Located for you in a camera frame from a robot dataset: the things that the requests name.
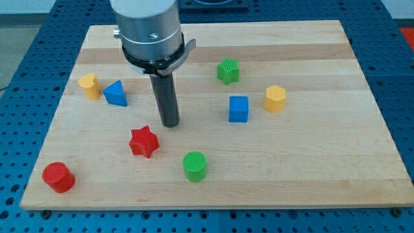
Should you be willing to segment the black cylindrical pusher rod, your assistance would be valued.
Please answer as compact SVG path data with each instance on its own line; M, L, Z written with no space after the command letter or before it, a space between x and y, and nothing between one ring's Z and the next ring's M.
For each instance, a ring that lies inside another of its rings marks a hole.
M174 128L179 124L180 116L173 76L151 74L150 80L162 125Z

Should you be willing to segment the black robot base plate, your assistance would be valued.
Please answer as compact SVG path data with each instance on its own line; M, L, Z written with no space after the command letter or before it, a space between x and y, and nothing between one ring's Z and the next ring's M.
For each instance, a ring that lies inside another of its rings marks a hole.
M249 0L178 0L183 10L245 10Z

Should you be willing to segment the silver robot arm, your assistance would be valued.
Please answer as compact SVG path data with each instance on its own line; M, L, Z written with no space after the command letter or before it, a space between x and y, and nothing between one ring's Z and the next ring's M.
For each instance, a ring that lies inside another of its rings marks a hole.
M131 66L150 77L162 125L180 122L173 72L196 47L184 40L176 0L111 0L118 28L114 35Z

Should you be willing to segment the black clamp ring mount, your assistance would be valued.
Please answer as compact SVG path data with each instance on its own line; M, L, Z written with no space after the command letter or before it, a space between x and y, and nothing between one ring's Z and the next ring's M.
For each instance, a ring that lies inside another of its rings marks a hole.
M122 46L122 52L129 62L130 68L137 73L167 76L176 71L186 61L186 58L196 46L196 39L191 39L187 43L182 42L176 52L161 60L139 60L128 53L124 46Z

